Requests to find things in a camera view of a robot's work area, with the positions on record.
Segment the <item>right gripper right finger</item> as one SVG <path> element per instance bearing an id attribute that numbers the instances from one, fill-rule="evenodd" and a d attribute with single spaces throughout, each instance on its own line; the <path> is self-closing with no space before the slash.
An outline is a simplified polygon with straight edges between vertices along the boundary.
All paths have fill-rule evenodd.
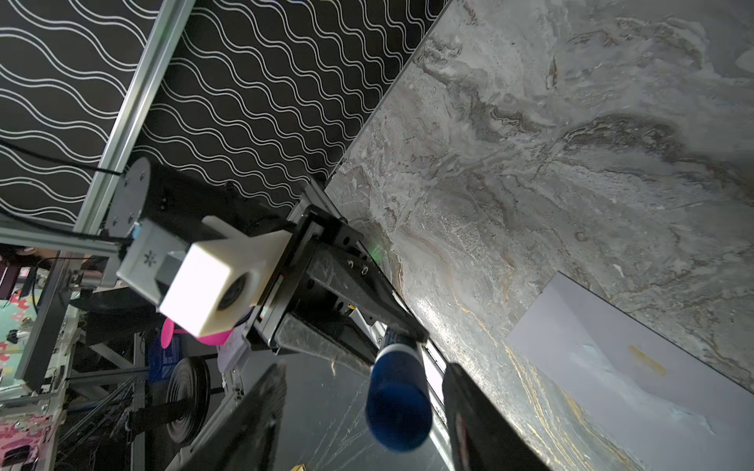
<path id="1" fill-rule="evenodd" d="M 456 470 L 548 468 L 461 365 L 447 365 L 442 388 Z"/>

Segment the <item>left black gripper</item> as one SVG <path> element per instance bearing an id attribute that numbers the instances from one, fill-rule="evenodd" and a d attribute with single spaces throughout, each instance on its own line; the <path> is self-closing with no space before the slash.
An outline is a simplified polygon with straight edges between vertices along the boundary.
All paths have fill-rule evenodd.
<path id="1" fill-rule="evenodd" d="M 428 331 L 357 247 L 363 235 L 344 218 L 310 204 L 289 229 L 292 239 L 247 320 L 253 351 L 303 353 L 368 377 L 377 345 L 351 319 L 353 306 L 418 343 L 428 341 Z"/>

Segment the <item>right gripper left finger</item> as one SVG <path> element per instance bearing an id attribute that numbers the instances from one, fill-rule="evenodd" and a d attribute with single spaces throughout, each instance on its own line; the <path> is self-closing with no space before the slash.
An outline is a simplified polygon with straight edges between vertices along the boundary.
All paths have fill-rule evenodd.
<path id="1" fill-rule="evenodd" d="M 192 445 L 178 470 L 271 470 L 287 395 L 286 366 L 270 366 L 205 441 Z"/>

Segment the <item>blue white glue stick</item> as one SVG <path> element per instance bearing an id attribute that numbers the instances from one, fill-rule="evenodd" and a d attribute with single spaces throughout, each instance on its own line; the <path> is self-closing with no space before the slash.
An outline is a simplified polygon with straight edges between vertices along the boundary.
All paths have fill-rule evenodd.
<path id="1" fill-rule="evenodd" d="M 389 451 L 414 451 L 433 424 L 428 382 L 418 343 L 389 328 L 371 370 L 365 420 Z"/>

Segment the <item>lavender envelope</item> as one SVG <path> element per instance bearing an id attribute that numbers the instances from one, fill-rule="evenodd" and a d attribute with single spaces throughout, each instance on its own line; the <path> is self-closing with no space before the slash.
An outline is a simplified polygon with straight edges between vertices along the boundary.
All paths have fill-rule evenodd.
<path id="1" fill-rule="evenodd" d="M 647 468 L 752 469 L 751 392 L 567 276 L 507 343 Z"/>

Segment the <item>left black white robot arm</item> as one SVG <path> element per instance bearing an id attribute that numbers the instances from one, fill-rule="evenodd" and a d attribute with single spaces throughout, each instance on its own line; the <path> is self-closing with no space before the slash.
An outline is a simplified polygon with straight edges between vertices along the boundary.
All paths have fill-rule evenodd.
<path id="1" fill-rule="evenodd" d="M 106 222 L 123 239 L 117 275 L 197 339 L 299 352 L 367 374 L 381 325 L 428 331 L 317 182 L 288 216 L 141 158 Z"/>

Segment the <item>aluminium front rail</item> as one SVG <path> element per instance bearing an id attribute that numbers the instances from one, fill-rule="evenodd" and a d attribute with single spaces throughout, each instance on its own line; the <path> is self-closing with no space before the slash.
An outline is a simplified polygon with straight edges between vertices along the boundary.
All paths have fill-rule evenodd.
<path id="1" fill-rule="evenodd" d="M 365 406 L 373 437 L 393 453 L 412 453 L 430 443 L 446 468 L 452 470 L 452 446 L 441 392 L 447 369 L 445 356 L 432 339 L 410 343 L 360 310 L 351 317 L 378 347 Z"/>

